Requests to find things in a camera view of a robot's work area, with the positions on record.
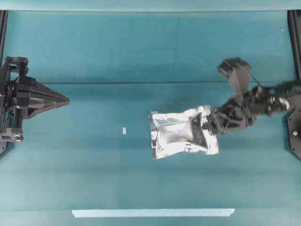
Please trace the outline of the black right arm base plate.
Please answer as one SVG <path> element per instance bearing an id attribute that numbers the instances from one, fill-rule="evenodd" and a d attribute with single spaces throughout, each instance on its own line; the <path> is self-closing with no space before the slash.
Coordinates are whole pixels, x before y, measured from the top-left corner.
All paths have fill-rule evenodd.
<path id="1" fill-rule="evenodd" d="M 293 110 L 287 118 L 290 151 L 301 159 L 301 111 Z"/>

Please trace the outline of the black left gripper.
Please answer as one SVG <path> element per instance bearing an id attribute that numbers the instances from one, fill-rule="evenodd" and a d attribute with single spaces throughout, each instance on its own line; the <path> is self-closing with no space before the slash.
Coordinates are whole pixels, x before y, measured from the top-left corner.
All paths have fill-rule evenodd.
<path id="1" fill-rule="evenodd" d="M 59 101 L 45 101 L 45 96 L 58 98 Z M 0 76 L 0 116 L 15 115 L 15 110 L 22 111 L 23 118 L 32 118 L 56 108 L 66 106 L 70 99 L 49 87 L 39 83 L 35 78 L 18 76 L 11 80 L 10 76 Z"/>

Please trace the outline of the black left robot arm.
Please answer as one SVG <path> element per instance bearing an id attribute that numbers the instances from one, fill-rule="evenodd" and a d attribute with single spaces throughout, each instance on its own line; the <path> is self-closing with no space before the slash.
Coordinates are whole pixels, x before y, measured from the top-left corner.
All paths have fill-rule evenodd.
<path id="1" fill-rule="evenodd" d="M 3 142 L 22 142 L 23 120 L 70 103 L 69 98 L 28 76 L 19 76 L 10 81 L 4 94 L 0 111 L 0 140 Z"/>

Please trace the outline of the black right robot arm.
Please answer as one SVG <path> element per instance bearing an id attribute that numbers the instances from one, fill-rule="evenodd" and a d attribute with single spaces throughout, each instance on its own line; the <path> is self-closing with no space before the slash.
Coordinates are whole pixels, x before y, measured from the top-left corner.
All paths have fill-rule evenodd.
<path id="1" fill-rule="evenodd" d="M 294 80 L 272 87 L 256 86 L 235 95 L 215 108 L 201 123 L 211 134 L 227 134 L 254 125 L 262 115 L 273 116 L 301 108 L 301 81 Z"/>

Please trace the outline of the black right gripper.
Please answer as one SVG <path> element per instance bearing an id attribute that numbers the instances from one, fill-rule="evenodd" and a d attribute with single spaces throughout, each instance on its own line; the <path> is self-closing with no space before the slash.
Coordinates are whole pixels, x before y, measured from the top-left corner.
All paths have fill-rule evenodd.
<path id="1" fill-rule="evenodd" d="M 217 135 L 254 125 L 258 118 L 254 105 L 258 100 L 256 95 L 246 93 L 229 98 L 224 105 L 212 111 L 210 108 L 204 108 L 201 116 L 202 129 L 211 135 Z"/>

